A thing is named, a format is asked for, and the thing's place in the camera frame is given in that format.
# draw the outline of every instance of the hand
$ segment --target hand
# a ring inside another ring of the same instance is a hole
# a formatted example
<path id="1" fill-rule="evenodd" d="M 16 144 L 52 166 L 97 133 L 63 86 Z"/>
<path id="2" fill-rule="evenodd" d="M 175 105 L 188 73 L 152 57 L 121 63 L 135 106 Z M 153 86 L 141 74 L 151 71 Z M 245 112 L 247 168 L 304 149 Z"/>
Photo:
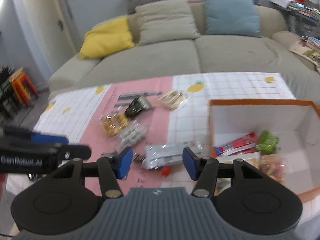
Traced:
<path id="1" fill-rule="evenodd" d="M 6 174 L 5 173 L 0 173 L 0 201 L 1 201 L 1 196 L 2 196 L 2 190 L 3 190 L 3 183 L 5 181 Z"/>

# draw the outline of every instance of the sofa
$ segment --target sofa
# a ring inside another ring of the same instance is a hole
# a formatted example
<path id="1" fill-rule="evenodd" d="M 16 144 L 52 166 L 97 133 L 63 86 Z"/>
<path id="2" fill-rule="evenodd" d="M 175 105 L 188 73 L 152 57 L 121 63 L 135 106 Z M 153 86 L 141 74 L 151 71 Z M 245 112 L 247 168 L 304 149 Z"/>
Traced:
<path id="1" fill-rule="evenodd" d="M 320 106 L 320 74 L 288 48 L 299 37 L 287 31 L 280 12 L 256 6 L 262 38 L 205 35 L 203 3 L 190 4 L 201 37 L 135 46 L 104 59 L 75 55 L 50 79 L 51 98 L 59 92 L 158 76 L 207 72 L 280 73 L 298 99 Z M 137 15 L 128 15 L 134 42 L 139 41 Z"/>

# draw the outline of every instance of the logo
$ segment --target logo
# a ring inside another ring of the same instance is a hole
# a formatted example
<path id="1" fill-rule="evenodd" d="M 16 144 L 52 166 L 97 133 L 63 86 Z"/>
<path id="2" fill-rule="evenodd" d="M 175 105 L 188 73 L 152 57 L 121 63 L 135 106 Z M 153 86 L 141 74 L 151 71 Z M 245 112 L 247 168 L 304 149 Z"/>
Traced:
<path id="1" fill-rule="evenodd" d="M 159 189 L 156 189 L 156 190 L 154 190 L 152 193 L 155 194 L 155 195 L 157 195 L 157 196 L 159 196 L 159 195 L 162 193 L 162 191 L 159 190 Z"/>
<path id="2" fill-rule="evenodd" d="M 2 155 L 1 164 L 28 166 L 28 167 L 41 167 L 42 160 L 26 159 L 26 158 L 19 158 L 19 157 L 6 157 L 5 155 Z"/>

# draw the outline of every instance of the wire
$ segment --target wire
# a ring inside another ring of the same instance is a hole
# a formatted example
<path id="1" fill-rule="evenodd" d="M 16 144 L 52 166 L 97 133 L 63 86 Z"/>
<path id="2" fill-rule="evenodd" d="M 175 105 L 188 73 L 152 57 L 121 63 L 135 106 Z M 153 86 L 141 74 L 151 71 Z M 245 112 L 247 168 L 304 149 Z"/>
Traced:
<path id="1" fill-rule="evenodd" d="M 0 236 L 5 236 L 5 237 L 11 237 L 11 238 L 14 238 L 14 236 L 9 236 L 9 235 L 5 235 L 5 234 L 1 234 L 1 233 L 0 233 Z"/>

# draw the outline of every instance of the orange stool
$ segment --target orange stool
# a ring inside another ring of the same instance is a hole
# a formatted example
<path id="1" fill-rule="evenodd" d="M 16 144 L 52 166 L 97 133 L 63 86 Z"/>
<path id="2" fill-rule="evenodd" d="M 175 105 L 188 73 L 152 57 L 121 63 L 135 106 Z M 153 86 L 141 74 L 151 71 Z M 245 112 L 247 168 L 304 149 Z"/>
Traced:
<path id="1" fill-rule="evenodd" d="M 25 102 L 27 105 L 30 103 L 30 93 L 38 98 L 38 91 L 27 74 L 23 71 L 23 67 L 19 68 L 10 76 L 10 83 L 21 103 Z"/>

